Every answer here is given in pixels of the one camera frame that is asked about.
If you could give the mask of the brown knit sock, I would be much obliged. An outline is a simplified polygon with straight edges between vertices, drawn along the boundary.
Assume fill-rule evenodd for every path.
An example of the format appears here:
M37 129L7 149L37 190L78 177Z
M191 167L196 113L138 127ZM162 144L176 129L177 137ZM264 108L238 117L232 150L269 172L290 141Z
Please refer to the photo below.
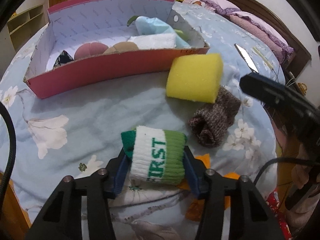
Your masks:
M221 86L215 102L203 105L188 121L199 144L207 148L220 146L240 106L241 101Z

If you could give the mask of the yellow sponge block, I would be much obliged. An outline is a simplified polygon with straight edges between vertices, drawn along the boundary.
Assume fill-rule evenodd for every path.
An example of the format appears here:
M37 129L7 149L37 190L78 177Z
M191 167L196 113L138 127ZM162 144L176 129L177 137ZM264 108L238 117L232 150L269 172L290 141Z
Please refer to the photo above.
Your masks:
M172 62L166 96L214 103L220 88L223 61L220 54L181 56Z

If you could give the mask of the green ribbon bow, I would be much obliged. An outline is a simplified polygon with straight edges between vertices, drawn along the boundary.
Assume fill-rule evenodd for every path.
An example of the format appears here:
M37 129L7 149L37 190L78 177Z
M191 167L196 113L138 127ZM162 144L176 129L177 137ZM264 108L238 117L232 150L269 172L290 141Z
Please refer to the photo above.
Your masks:
M146 16L132 16L127 21L127 26L135 25L139 35L155 35L155 34L176 34L180 39L187 42L188 36L182 30L174 29L166 22L159 18L149 18Z

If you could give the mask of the white towel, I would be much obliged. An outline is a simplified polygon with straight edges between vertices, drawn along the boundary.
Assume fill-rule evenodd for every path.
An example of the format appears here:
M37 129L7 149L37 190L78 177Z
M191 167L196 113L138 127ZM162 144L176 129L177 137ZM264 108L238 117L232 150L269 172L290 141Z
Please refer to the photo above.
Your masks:
M128 42L133 42L141 50L176 48L176 36L172 33L131 36Z

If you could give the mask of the light blue cloth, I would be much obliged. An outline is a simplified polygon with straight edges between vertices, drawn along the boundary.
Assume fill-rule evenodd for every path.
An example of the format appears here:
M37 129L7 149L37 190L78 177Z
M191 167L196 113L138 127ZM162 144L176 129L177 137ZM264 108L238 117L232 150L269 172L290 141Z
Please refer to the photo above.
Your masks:
M135 20L135 26L139 35L168 34L172 33L176 36L176 48L190 48L188 42L183 40L177 32L167 23L159 18L149 18L138 16Z

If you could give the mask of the tan round plush bun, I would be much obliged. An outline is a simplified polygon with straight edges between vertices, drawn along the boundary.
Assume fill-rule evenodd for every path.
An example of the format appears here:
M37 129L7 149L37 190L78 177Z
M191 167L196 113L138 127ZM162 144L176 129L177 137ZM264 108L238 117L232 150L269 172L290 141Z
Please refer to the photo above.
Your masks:
M112 53L123 53L127 51L137 51L139 50L138 46L133 42L119 42L114 46L109 47L104 51L104 55L112 54Z

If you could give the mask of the pink round plush bun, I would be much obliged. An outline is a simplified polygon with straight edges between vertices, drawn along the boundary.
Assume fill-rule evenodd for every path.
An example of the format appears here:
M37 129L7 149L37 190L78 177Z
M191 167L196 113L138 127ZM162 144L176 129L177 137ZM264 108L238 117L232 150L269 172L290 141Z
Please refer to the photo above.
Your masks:
M75 60L85 59L95 55L103 54L108 46L100 42L84 43L74 54Z

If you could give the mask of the smartphone on bed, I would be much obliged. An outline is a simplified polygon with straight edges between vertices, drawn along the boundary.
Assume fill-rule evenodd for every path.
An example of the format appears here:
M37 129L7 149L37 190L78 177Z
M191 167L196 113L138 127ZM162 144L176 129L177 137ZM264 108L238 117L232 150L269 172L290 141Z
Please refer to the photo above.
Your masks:
M257 69L256 65L254 64L248 52L236 43L234 44L234 46L238 51L238 53L241 55L241 57L244 59L244 61L247 63L251 72L259 73L259 70Z

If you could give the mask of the dark wooden headboard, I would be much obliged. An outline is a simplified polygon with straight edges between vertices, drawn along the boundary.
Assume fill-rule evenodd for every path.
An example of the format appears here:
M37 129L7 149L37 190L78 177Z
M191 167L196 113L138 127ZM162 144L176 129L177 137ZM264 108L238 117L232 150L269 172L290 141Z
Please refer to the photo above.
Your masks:
M311 54L298 40L298 38L291 33L284 22L274 14L270 9L262 5L256 0L228 0L234 3L242 11L247 11L253 15L261 18L266 23L274 27L280 35L287 41L289 46L294 49L293 54L281 66L294 76L298 76L304 69L306 64L311 61Z

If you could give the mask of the pink ruffled pillow near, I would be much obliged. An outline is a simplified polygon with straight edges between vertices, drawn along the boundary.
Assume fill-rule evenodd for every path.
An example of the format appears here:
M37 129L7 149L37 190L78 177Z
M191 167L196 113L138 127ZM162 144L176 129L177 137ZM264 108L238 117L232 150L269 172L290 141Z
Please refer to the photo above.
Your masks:
M279 63L289 59L294 52L294 49L280 33L261 18L245 11L232 12L228 15L228 18L231 22L263 41L273 51Z

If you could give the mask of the pink ruffled pillow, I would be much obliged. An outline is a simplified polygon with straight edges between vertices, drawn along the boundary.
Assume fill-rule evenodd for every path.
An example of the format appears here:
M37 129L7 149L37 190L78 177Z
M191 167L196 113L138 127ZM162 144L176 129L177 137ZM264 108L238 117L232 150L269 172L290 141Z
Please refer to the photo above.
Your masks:
M294 52L294 49L280 33L261 18L245 11L232 12L228 15L228 18L231 22L263 41L273 51L279 63L289 59Z
M176 0L177 2L199 5L207 10L222 16L228 16L233 12L241 11L239 7L228 0Z

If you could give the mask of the pink ruffled pillow far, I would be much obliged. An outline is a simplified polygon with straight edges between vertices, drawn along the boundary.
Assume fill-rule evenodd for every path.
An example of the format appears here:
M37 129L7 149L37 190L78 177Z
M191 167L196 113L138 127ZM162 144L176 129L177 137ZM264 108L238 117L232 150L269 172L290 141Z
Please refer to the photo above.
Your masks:
M241 11L239 7L228 0L176 0L177 2L199 5L207 10L222 16L228 16L233 12Z

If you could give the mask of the black white patterned pouch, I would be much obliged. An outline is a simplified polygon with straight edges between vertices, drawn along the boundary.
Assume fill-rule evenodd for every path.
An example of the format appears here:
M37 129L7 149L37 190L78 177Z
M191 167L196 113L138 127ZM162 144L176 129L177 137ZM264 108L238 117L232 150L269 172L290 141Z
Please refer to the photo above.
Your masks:
M53 69L63 66L64 64L70 63L74 61L74 59L67 53L67 51L63 50L60 55L57 57Z

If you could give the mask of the red cardboard box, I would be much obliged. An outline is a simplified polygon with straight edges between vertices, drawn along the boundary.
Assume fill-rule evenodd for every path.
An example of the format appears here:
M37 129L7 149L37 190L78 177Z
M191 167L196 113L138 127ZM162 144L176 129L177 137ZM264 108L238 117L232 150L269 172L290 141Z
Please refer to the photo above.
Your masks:
M48 9L24 83L40 98L96 82L169 70L177 57L205 54L203 37L174 9L174 0L68 0ZM182 32L186 46L133 49L133 16L156 18Z

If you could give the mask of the grey shelf desk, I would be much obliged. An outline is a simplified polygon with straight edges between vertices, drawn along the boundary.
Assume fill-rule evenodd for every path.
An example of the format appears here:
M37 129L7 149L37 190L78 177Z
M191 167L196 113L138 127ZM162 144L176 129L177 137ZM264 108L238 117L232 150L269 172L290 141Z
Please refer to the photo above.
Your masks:
M48 23L47 18L47 8L41 4L16 14L8 20L9 36L16 52Z

